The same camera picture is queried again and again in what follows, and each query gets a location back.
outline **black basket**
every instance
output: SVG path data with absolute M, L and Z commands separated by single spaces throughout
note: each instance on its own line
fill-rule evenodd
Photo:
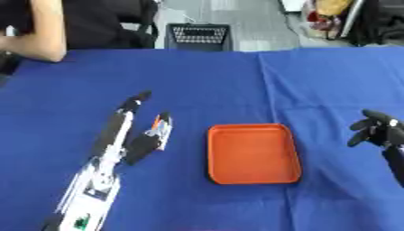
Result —
M 165 37 L 166 49 L 232 51 L 230 26 L 226 24 L 170 23 Z

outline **white robotic hand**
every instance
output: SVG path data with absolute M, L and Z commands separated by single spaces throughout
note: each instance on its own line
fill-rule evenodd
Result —
M 115 166 L 122 159 L 132 165 L 157 149 L 163 150 L 169 139 L 172 120 L 168 113 L 163 113 L 151 130 L 134 138 L 126 147 L 134 114 L 150 94 L 143 92 L 118 107 L 96 140 L 89 163 L 76 174 L 42 231 L 99 231 L 102 228 L 121 187 Z

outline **floor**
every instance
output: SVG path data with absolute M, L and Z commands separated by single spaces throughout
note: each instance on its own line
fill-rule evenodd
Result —
M 165 34 L 167 23 L 228 23 L 236 51 L 346 46 L 344 42 L 308 38 L 299 15 L 285 15 L 278 0 L 164 0 L 156 21 L 161 34 Z M 164 48 L 163 36 L 156 46 Z

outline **robotic hand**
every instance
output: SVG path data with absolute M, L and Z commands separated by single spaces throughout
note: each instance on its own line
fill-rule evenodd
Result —
M 381 112 L 364 109 L 363 119 L 351 125 L 351 130 L 359 131 L 348 142 L 348 146 L 367 141 L 384 148 L 383 157 L 388 162 L 394 177 L 404 188 L 404 124 Z
M 123 161 L 133 165 L 155 150 L 164 150 L 170 137 L 172 120 L 162 113 L 150 130 L 129 142 L 134 115 L 150 94 L 130 97 L 114 111 L 96 139 L 89 162 L 75 175 L 42 231 L 101 230 L 121 188 L 115 166 Z

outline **table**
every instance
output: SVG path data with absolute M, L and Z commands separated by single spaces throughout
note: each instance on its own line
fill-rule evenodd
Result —
M 26 61 L 0 88 L 0 223 L 39 230 L 108 116 L 150 89 L 135 133 L 169 110 L 165 152 L 123 167 L 106 230 L 402 230 L 404 189 L 381 150 L 346 147 L 363 108 L 404 118 L 401 48 L 259 53 L 73 51 L 59 64 Z M 290 185 L 221 186 L 207 177 L 207 129 L 283 123 L 302 178 Z

